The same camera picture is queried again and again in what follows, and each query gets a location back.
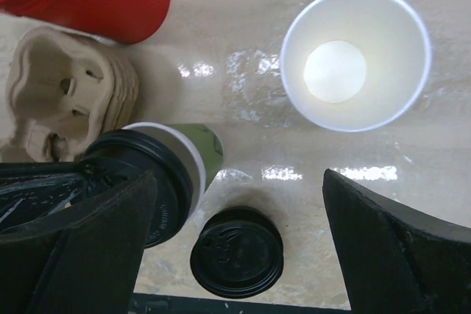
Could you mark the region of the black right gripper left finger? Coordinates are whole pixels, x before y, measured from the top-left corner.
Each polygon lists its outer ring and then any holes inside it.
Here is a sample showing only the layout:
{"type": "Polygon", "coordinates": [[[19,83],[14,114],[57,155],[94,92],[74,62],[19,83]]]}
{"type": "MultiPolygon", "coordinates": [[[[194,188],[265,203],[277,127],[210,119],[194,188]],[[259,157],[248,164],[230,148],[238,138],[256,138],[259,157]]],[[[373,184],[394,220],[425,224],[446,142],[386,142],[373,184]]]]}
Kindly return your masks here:
{"type": "Polygon", "coordinates": [[[126,313],[153,219],[144,172],[1,234],[2,313],[126,313]]]}

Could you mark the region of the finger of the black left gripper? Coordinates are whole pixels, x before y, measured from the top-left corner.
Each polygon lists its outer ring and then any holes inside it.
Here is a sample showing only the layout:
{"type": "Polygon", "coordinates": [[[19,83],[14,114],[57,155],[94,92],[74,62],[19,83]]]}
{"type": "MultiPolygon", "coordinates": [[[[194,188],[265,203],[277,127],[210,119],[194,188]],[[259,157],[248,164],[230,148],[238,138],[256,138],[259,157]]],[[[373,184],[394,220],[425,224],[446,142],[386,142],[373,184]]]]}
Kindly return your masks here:
{"type": "Polygon", "coordinates": [[[94,184],[83,163],[2,163],[1,232],[82,201],[94,184]]]}

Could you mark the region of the black coffee lid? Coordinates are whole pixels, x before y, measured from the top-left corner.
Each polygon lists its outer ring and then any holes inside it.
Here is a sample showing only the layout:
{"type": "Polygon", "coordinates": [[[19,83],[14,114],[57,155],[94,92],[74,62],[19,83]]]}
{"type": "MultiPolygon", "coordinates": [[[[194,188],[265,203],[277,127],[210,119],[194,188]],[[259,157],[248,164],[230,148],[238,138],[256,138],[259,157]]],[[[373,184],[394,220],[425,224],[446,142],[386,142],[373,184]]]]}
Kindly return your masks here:
{"type": "Polygon", "coordinates": [[[193,183],[177,155],[159,140],[130,129],[109,131],[89,145],[82,162],[97,167],[99,180],[110,187],[140,172],[152,172],[157,199],[147,249],[170,240],[187,221],[193,183]]]}

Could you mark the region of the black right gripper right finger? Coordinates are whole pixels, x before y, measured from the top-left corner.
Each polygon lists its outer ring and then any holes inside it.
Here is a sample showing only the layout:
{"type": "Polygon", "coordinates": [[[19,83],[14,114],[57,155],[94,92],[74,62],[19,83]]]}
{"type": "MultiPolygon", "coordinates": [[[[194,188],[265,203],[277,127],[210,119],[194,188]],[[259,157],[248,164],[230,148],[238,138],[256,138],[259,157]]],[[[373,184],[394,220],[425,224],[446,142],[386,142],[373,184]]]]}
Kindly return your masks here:
{"type": "Polygon", "coordinates": [[[469,313],[470,229],[327,169],[322,195],[353,313],[469,313]]]}

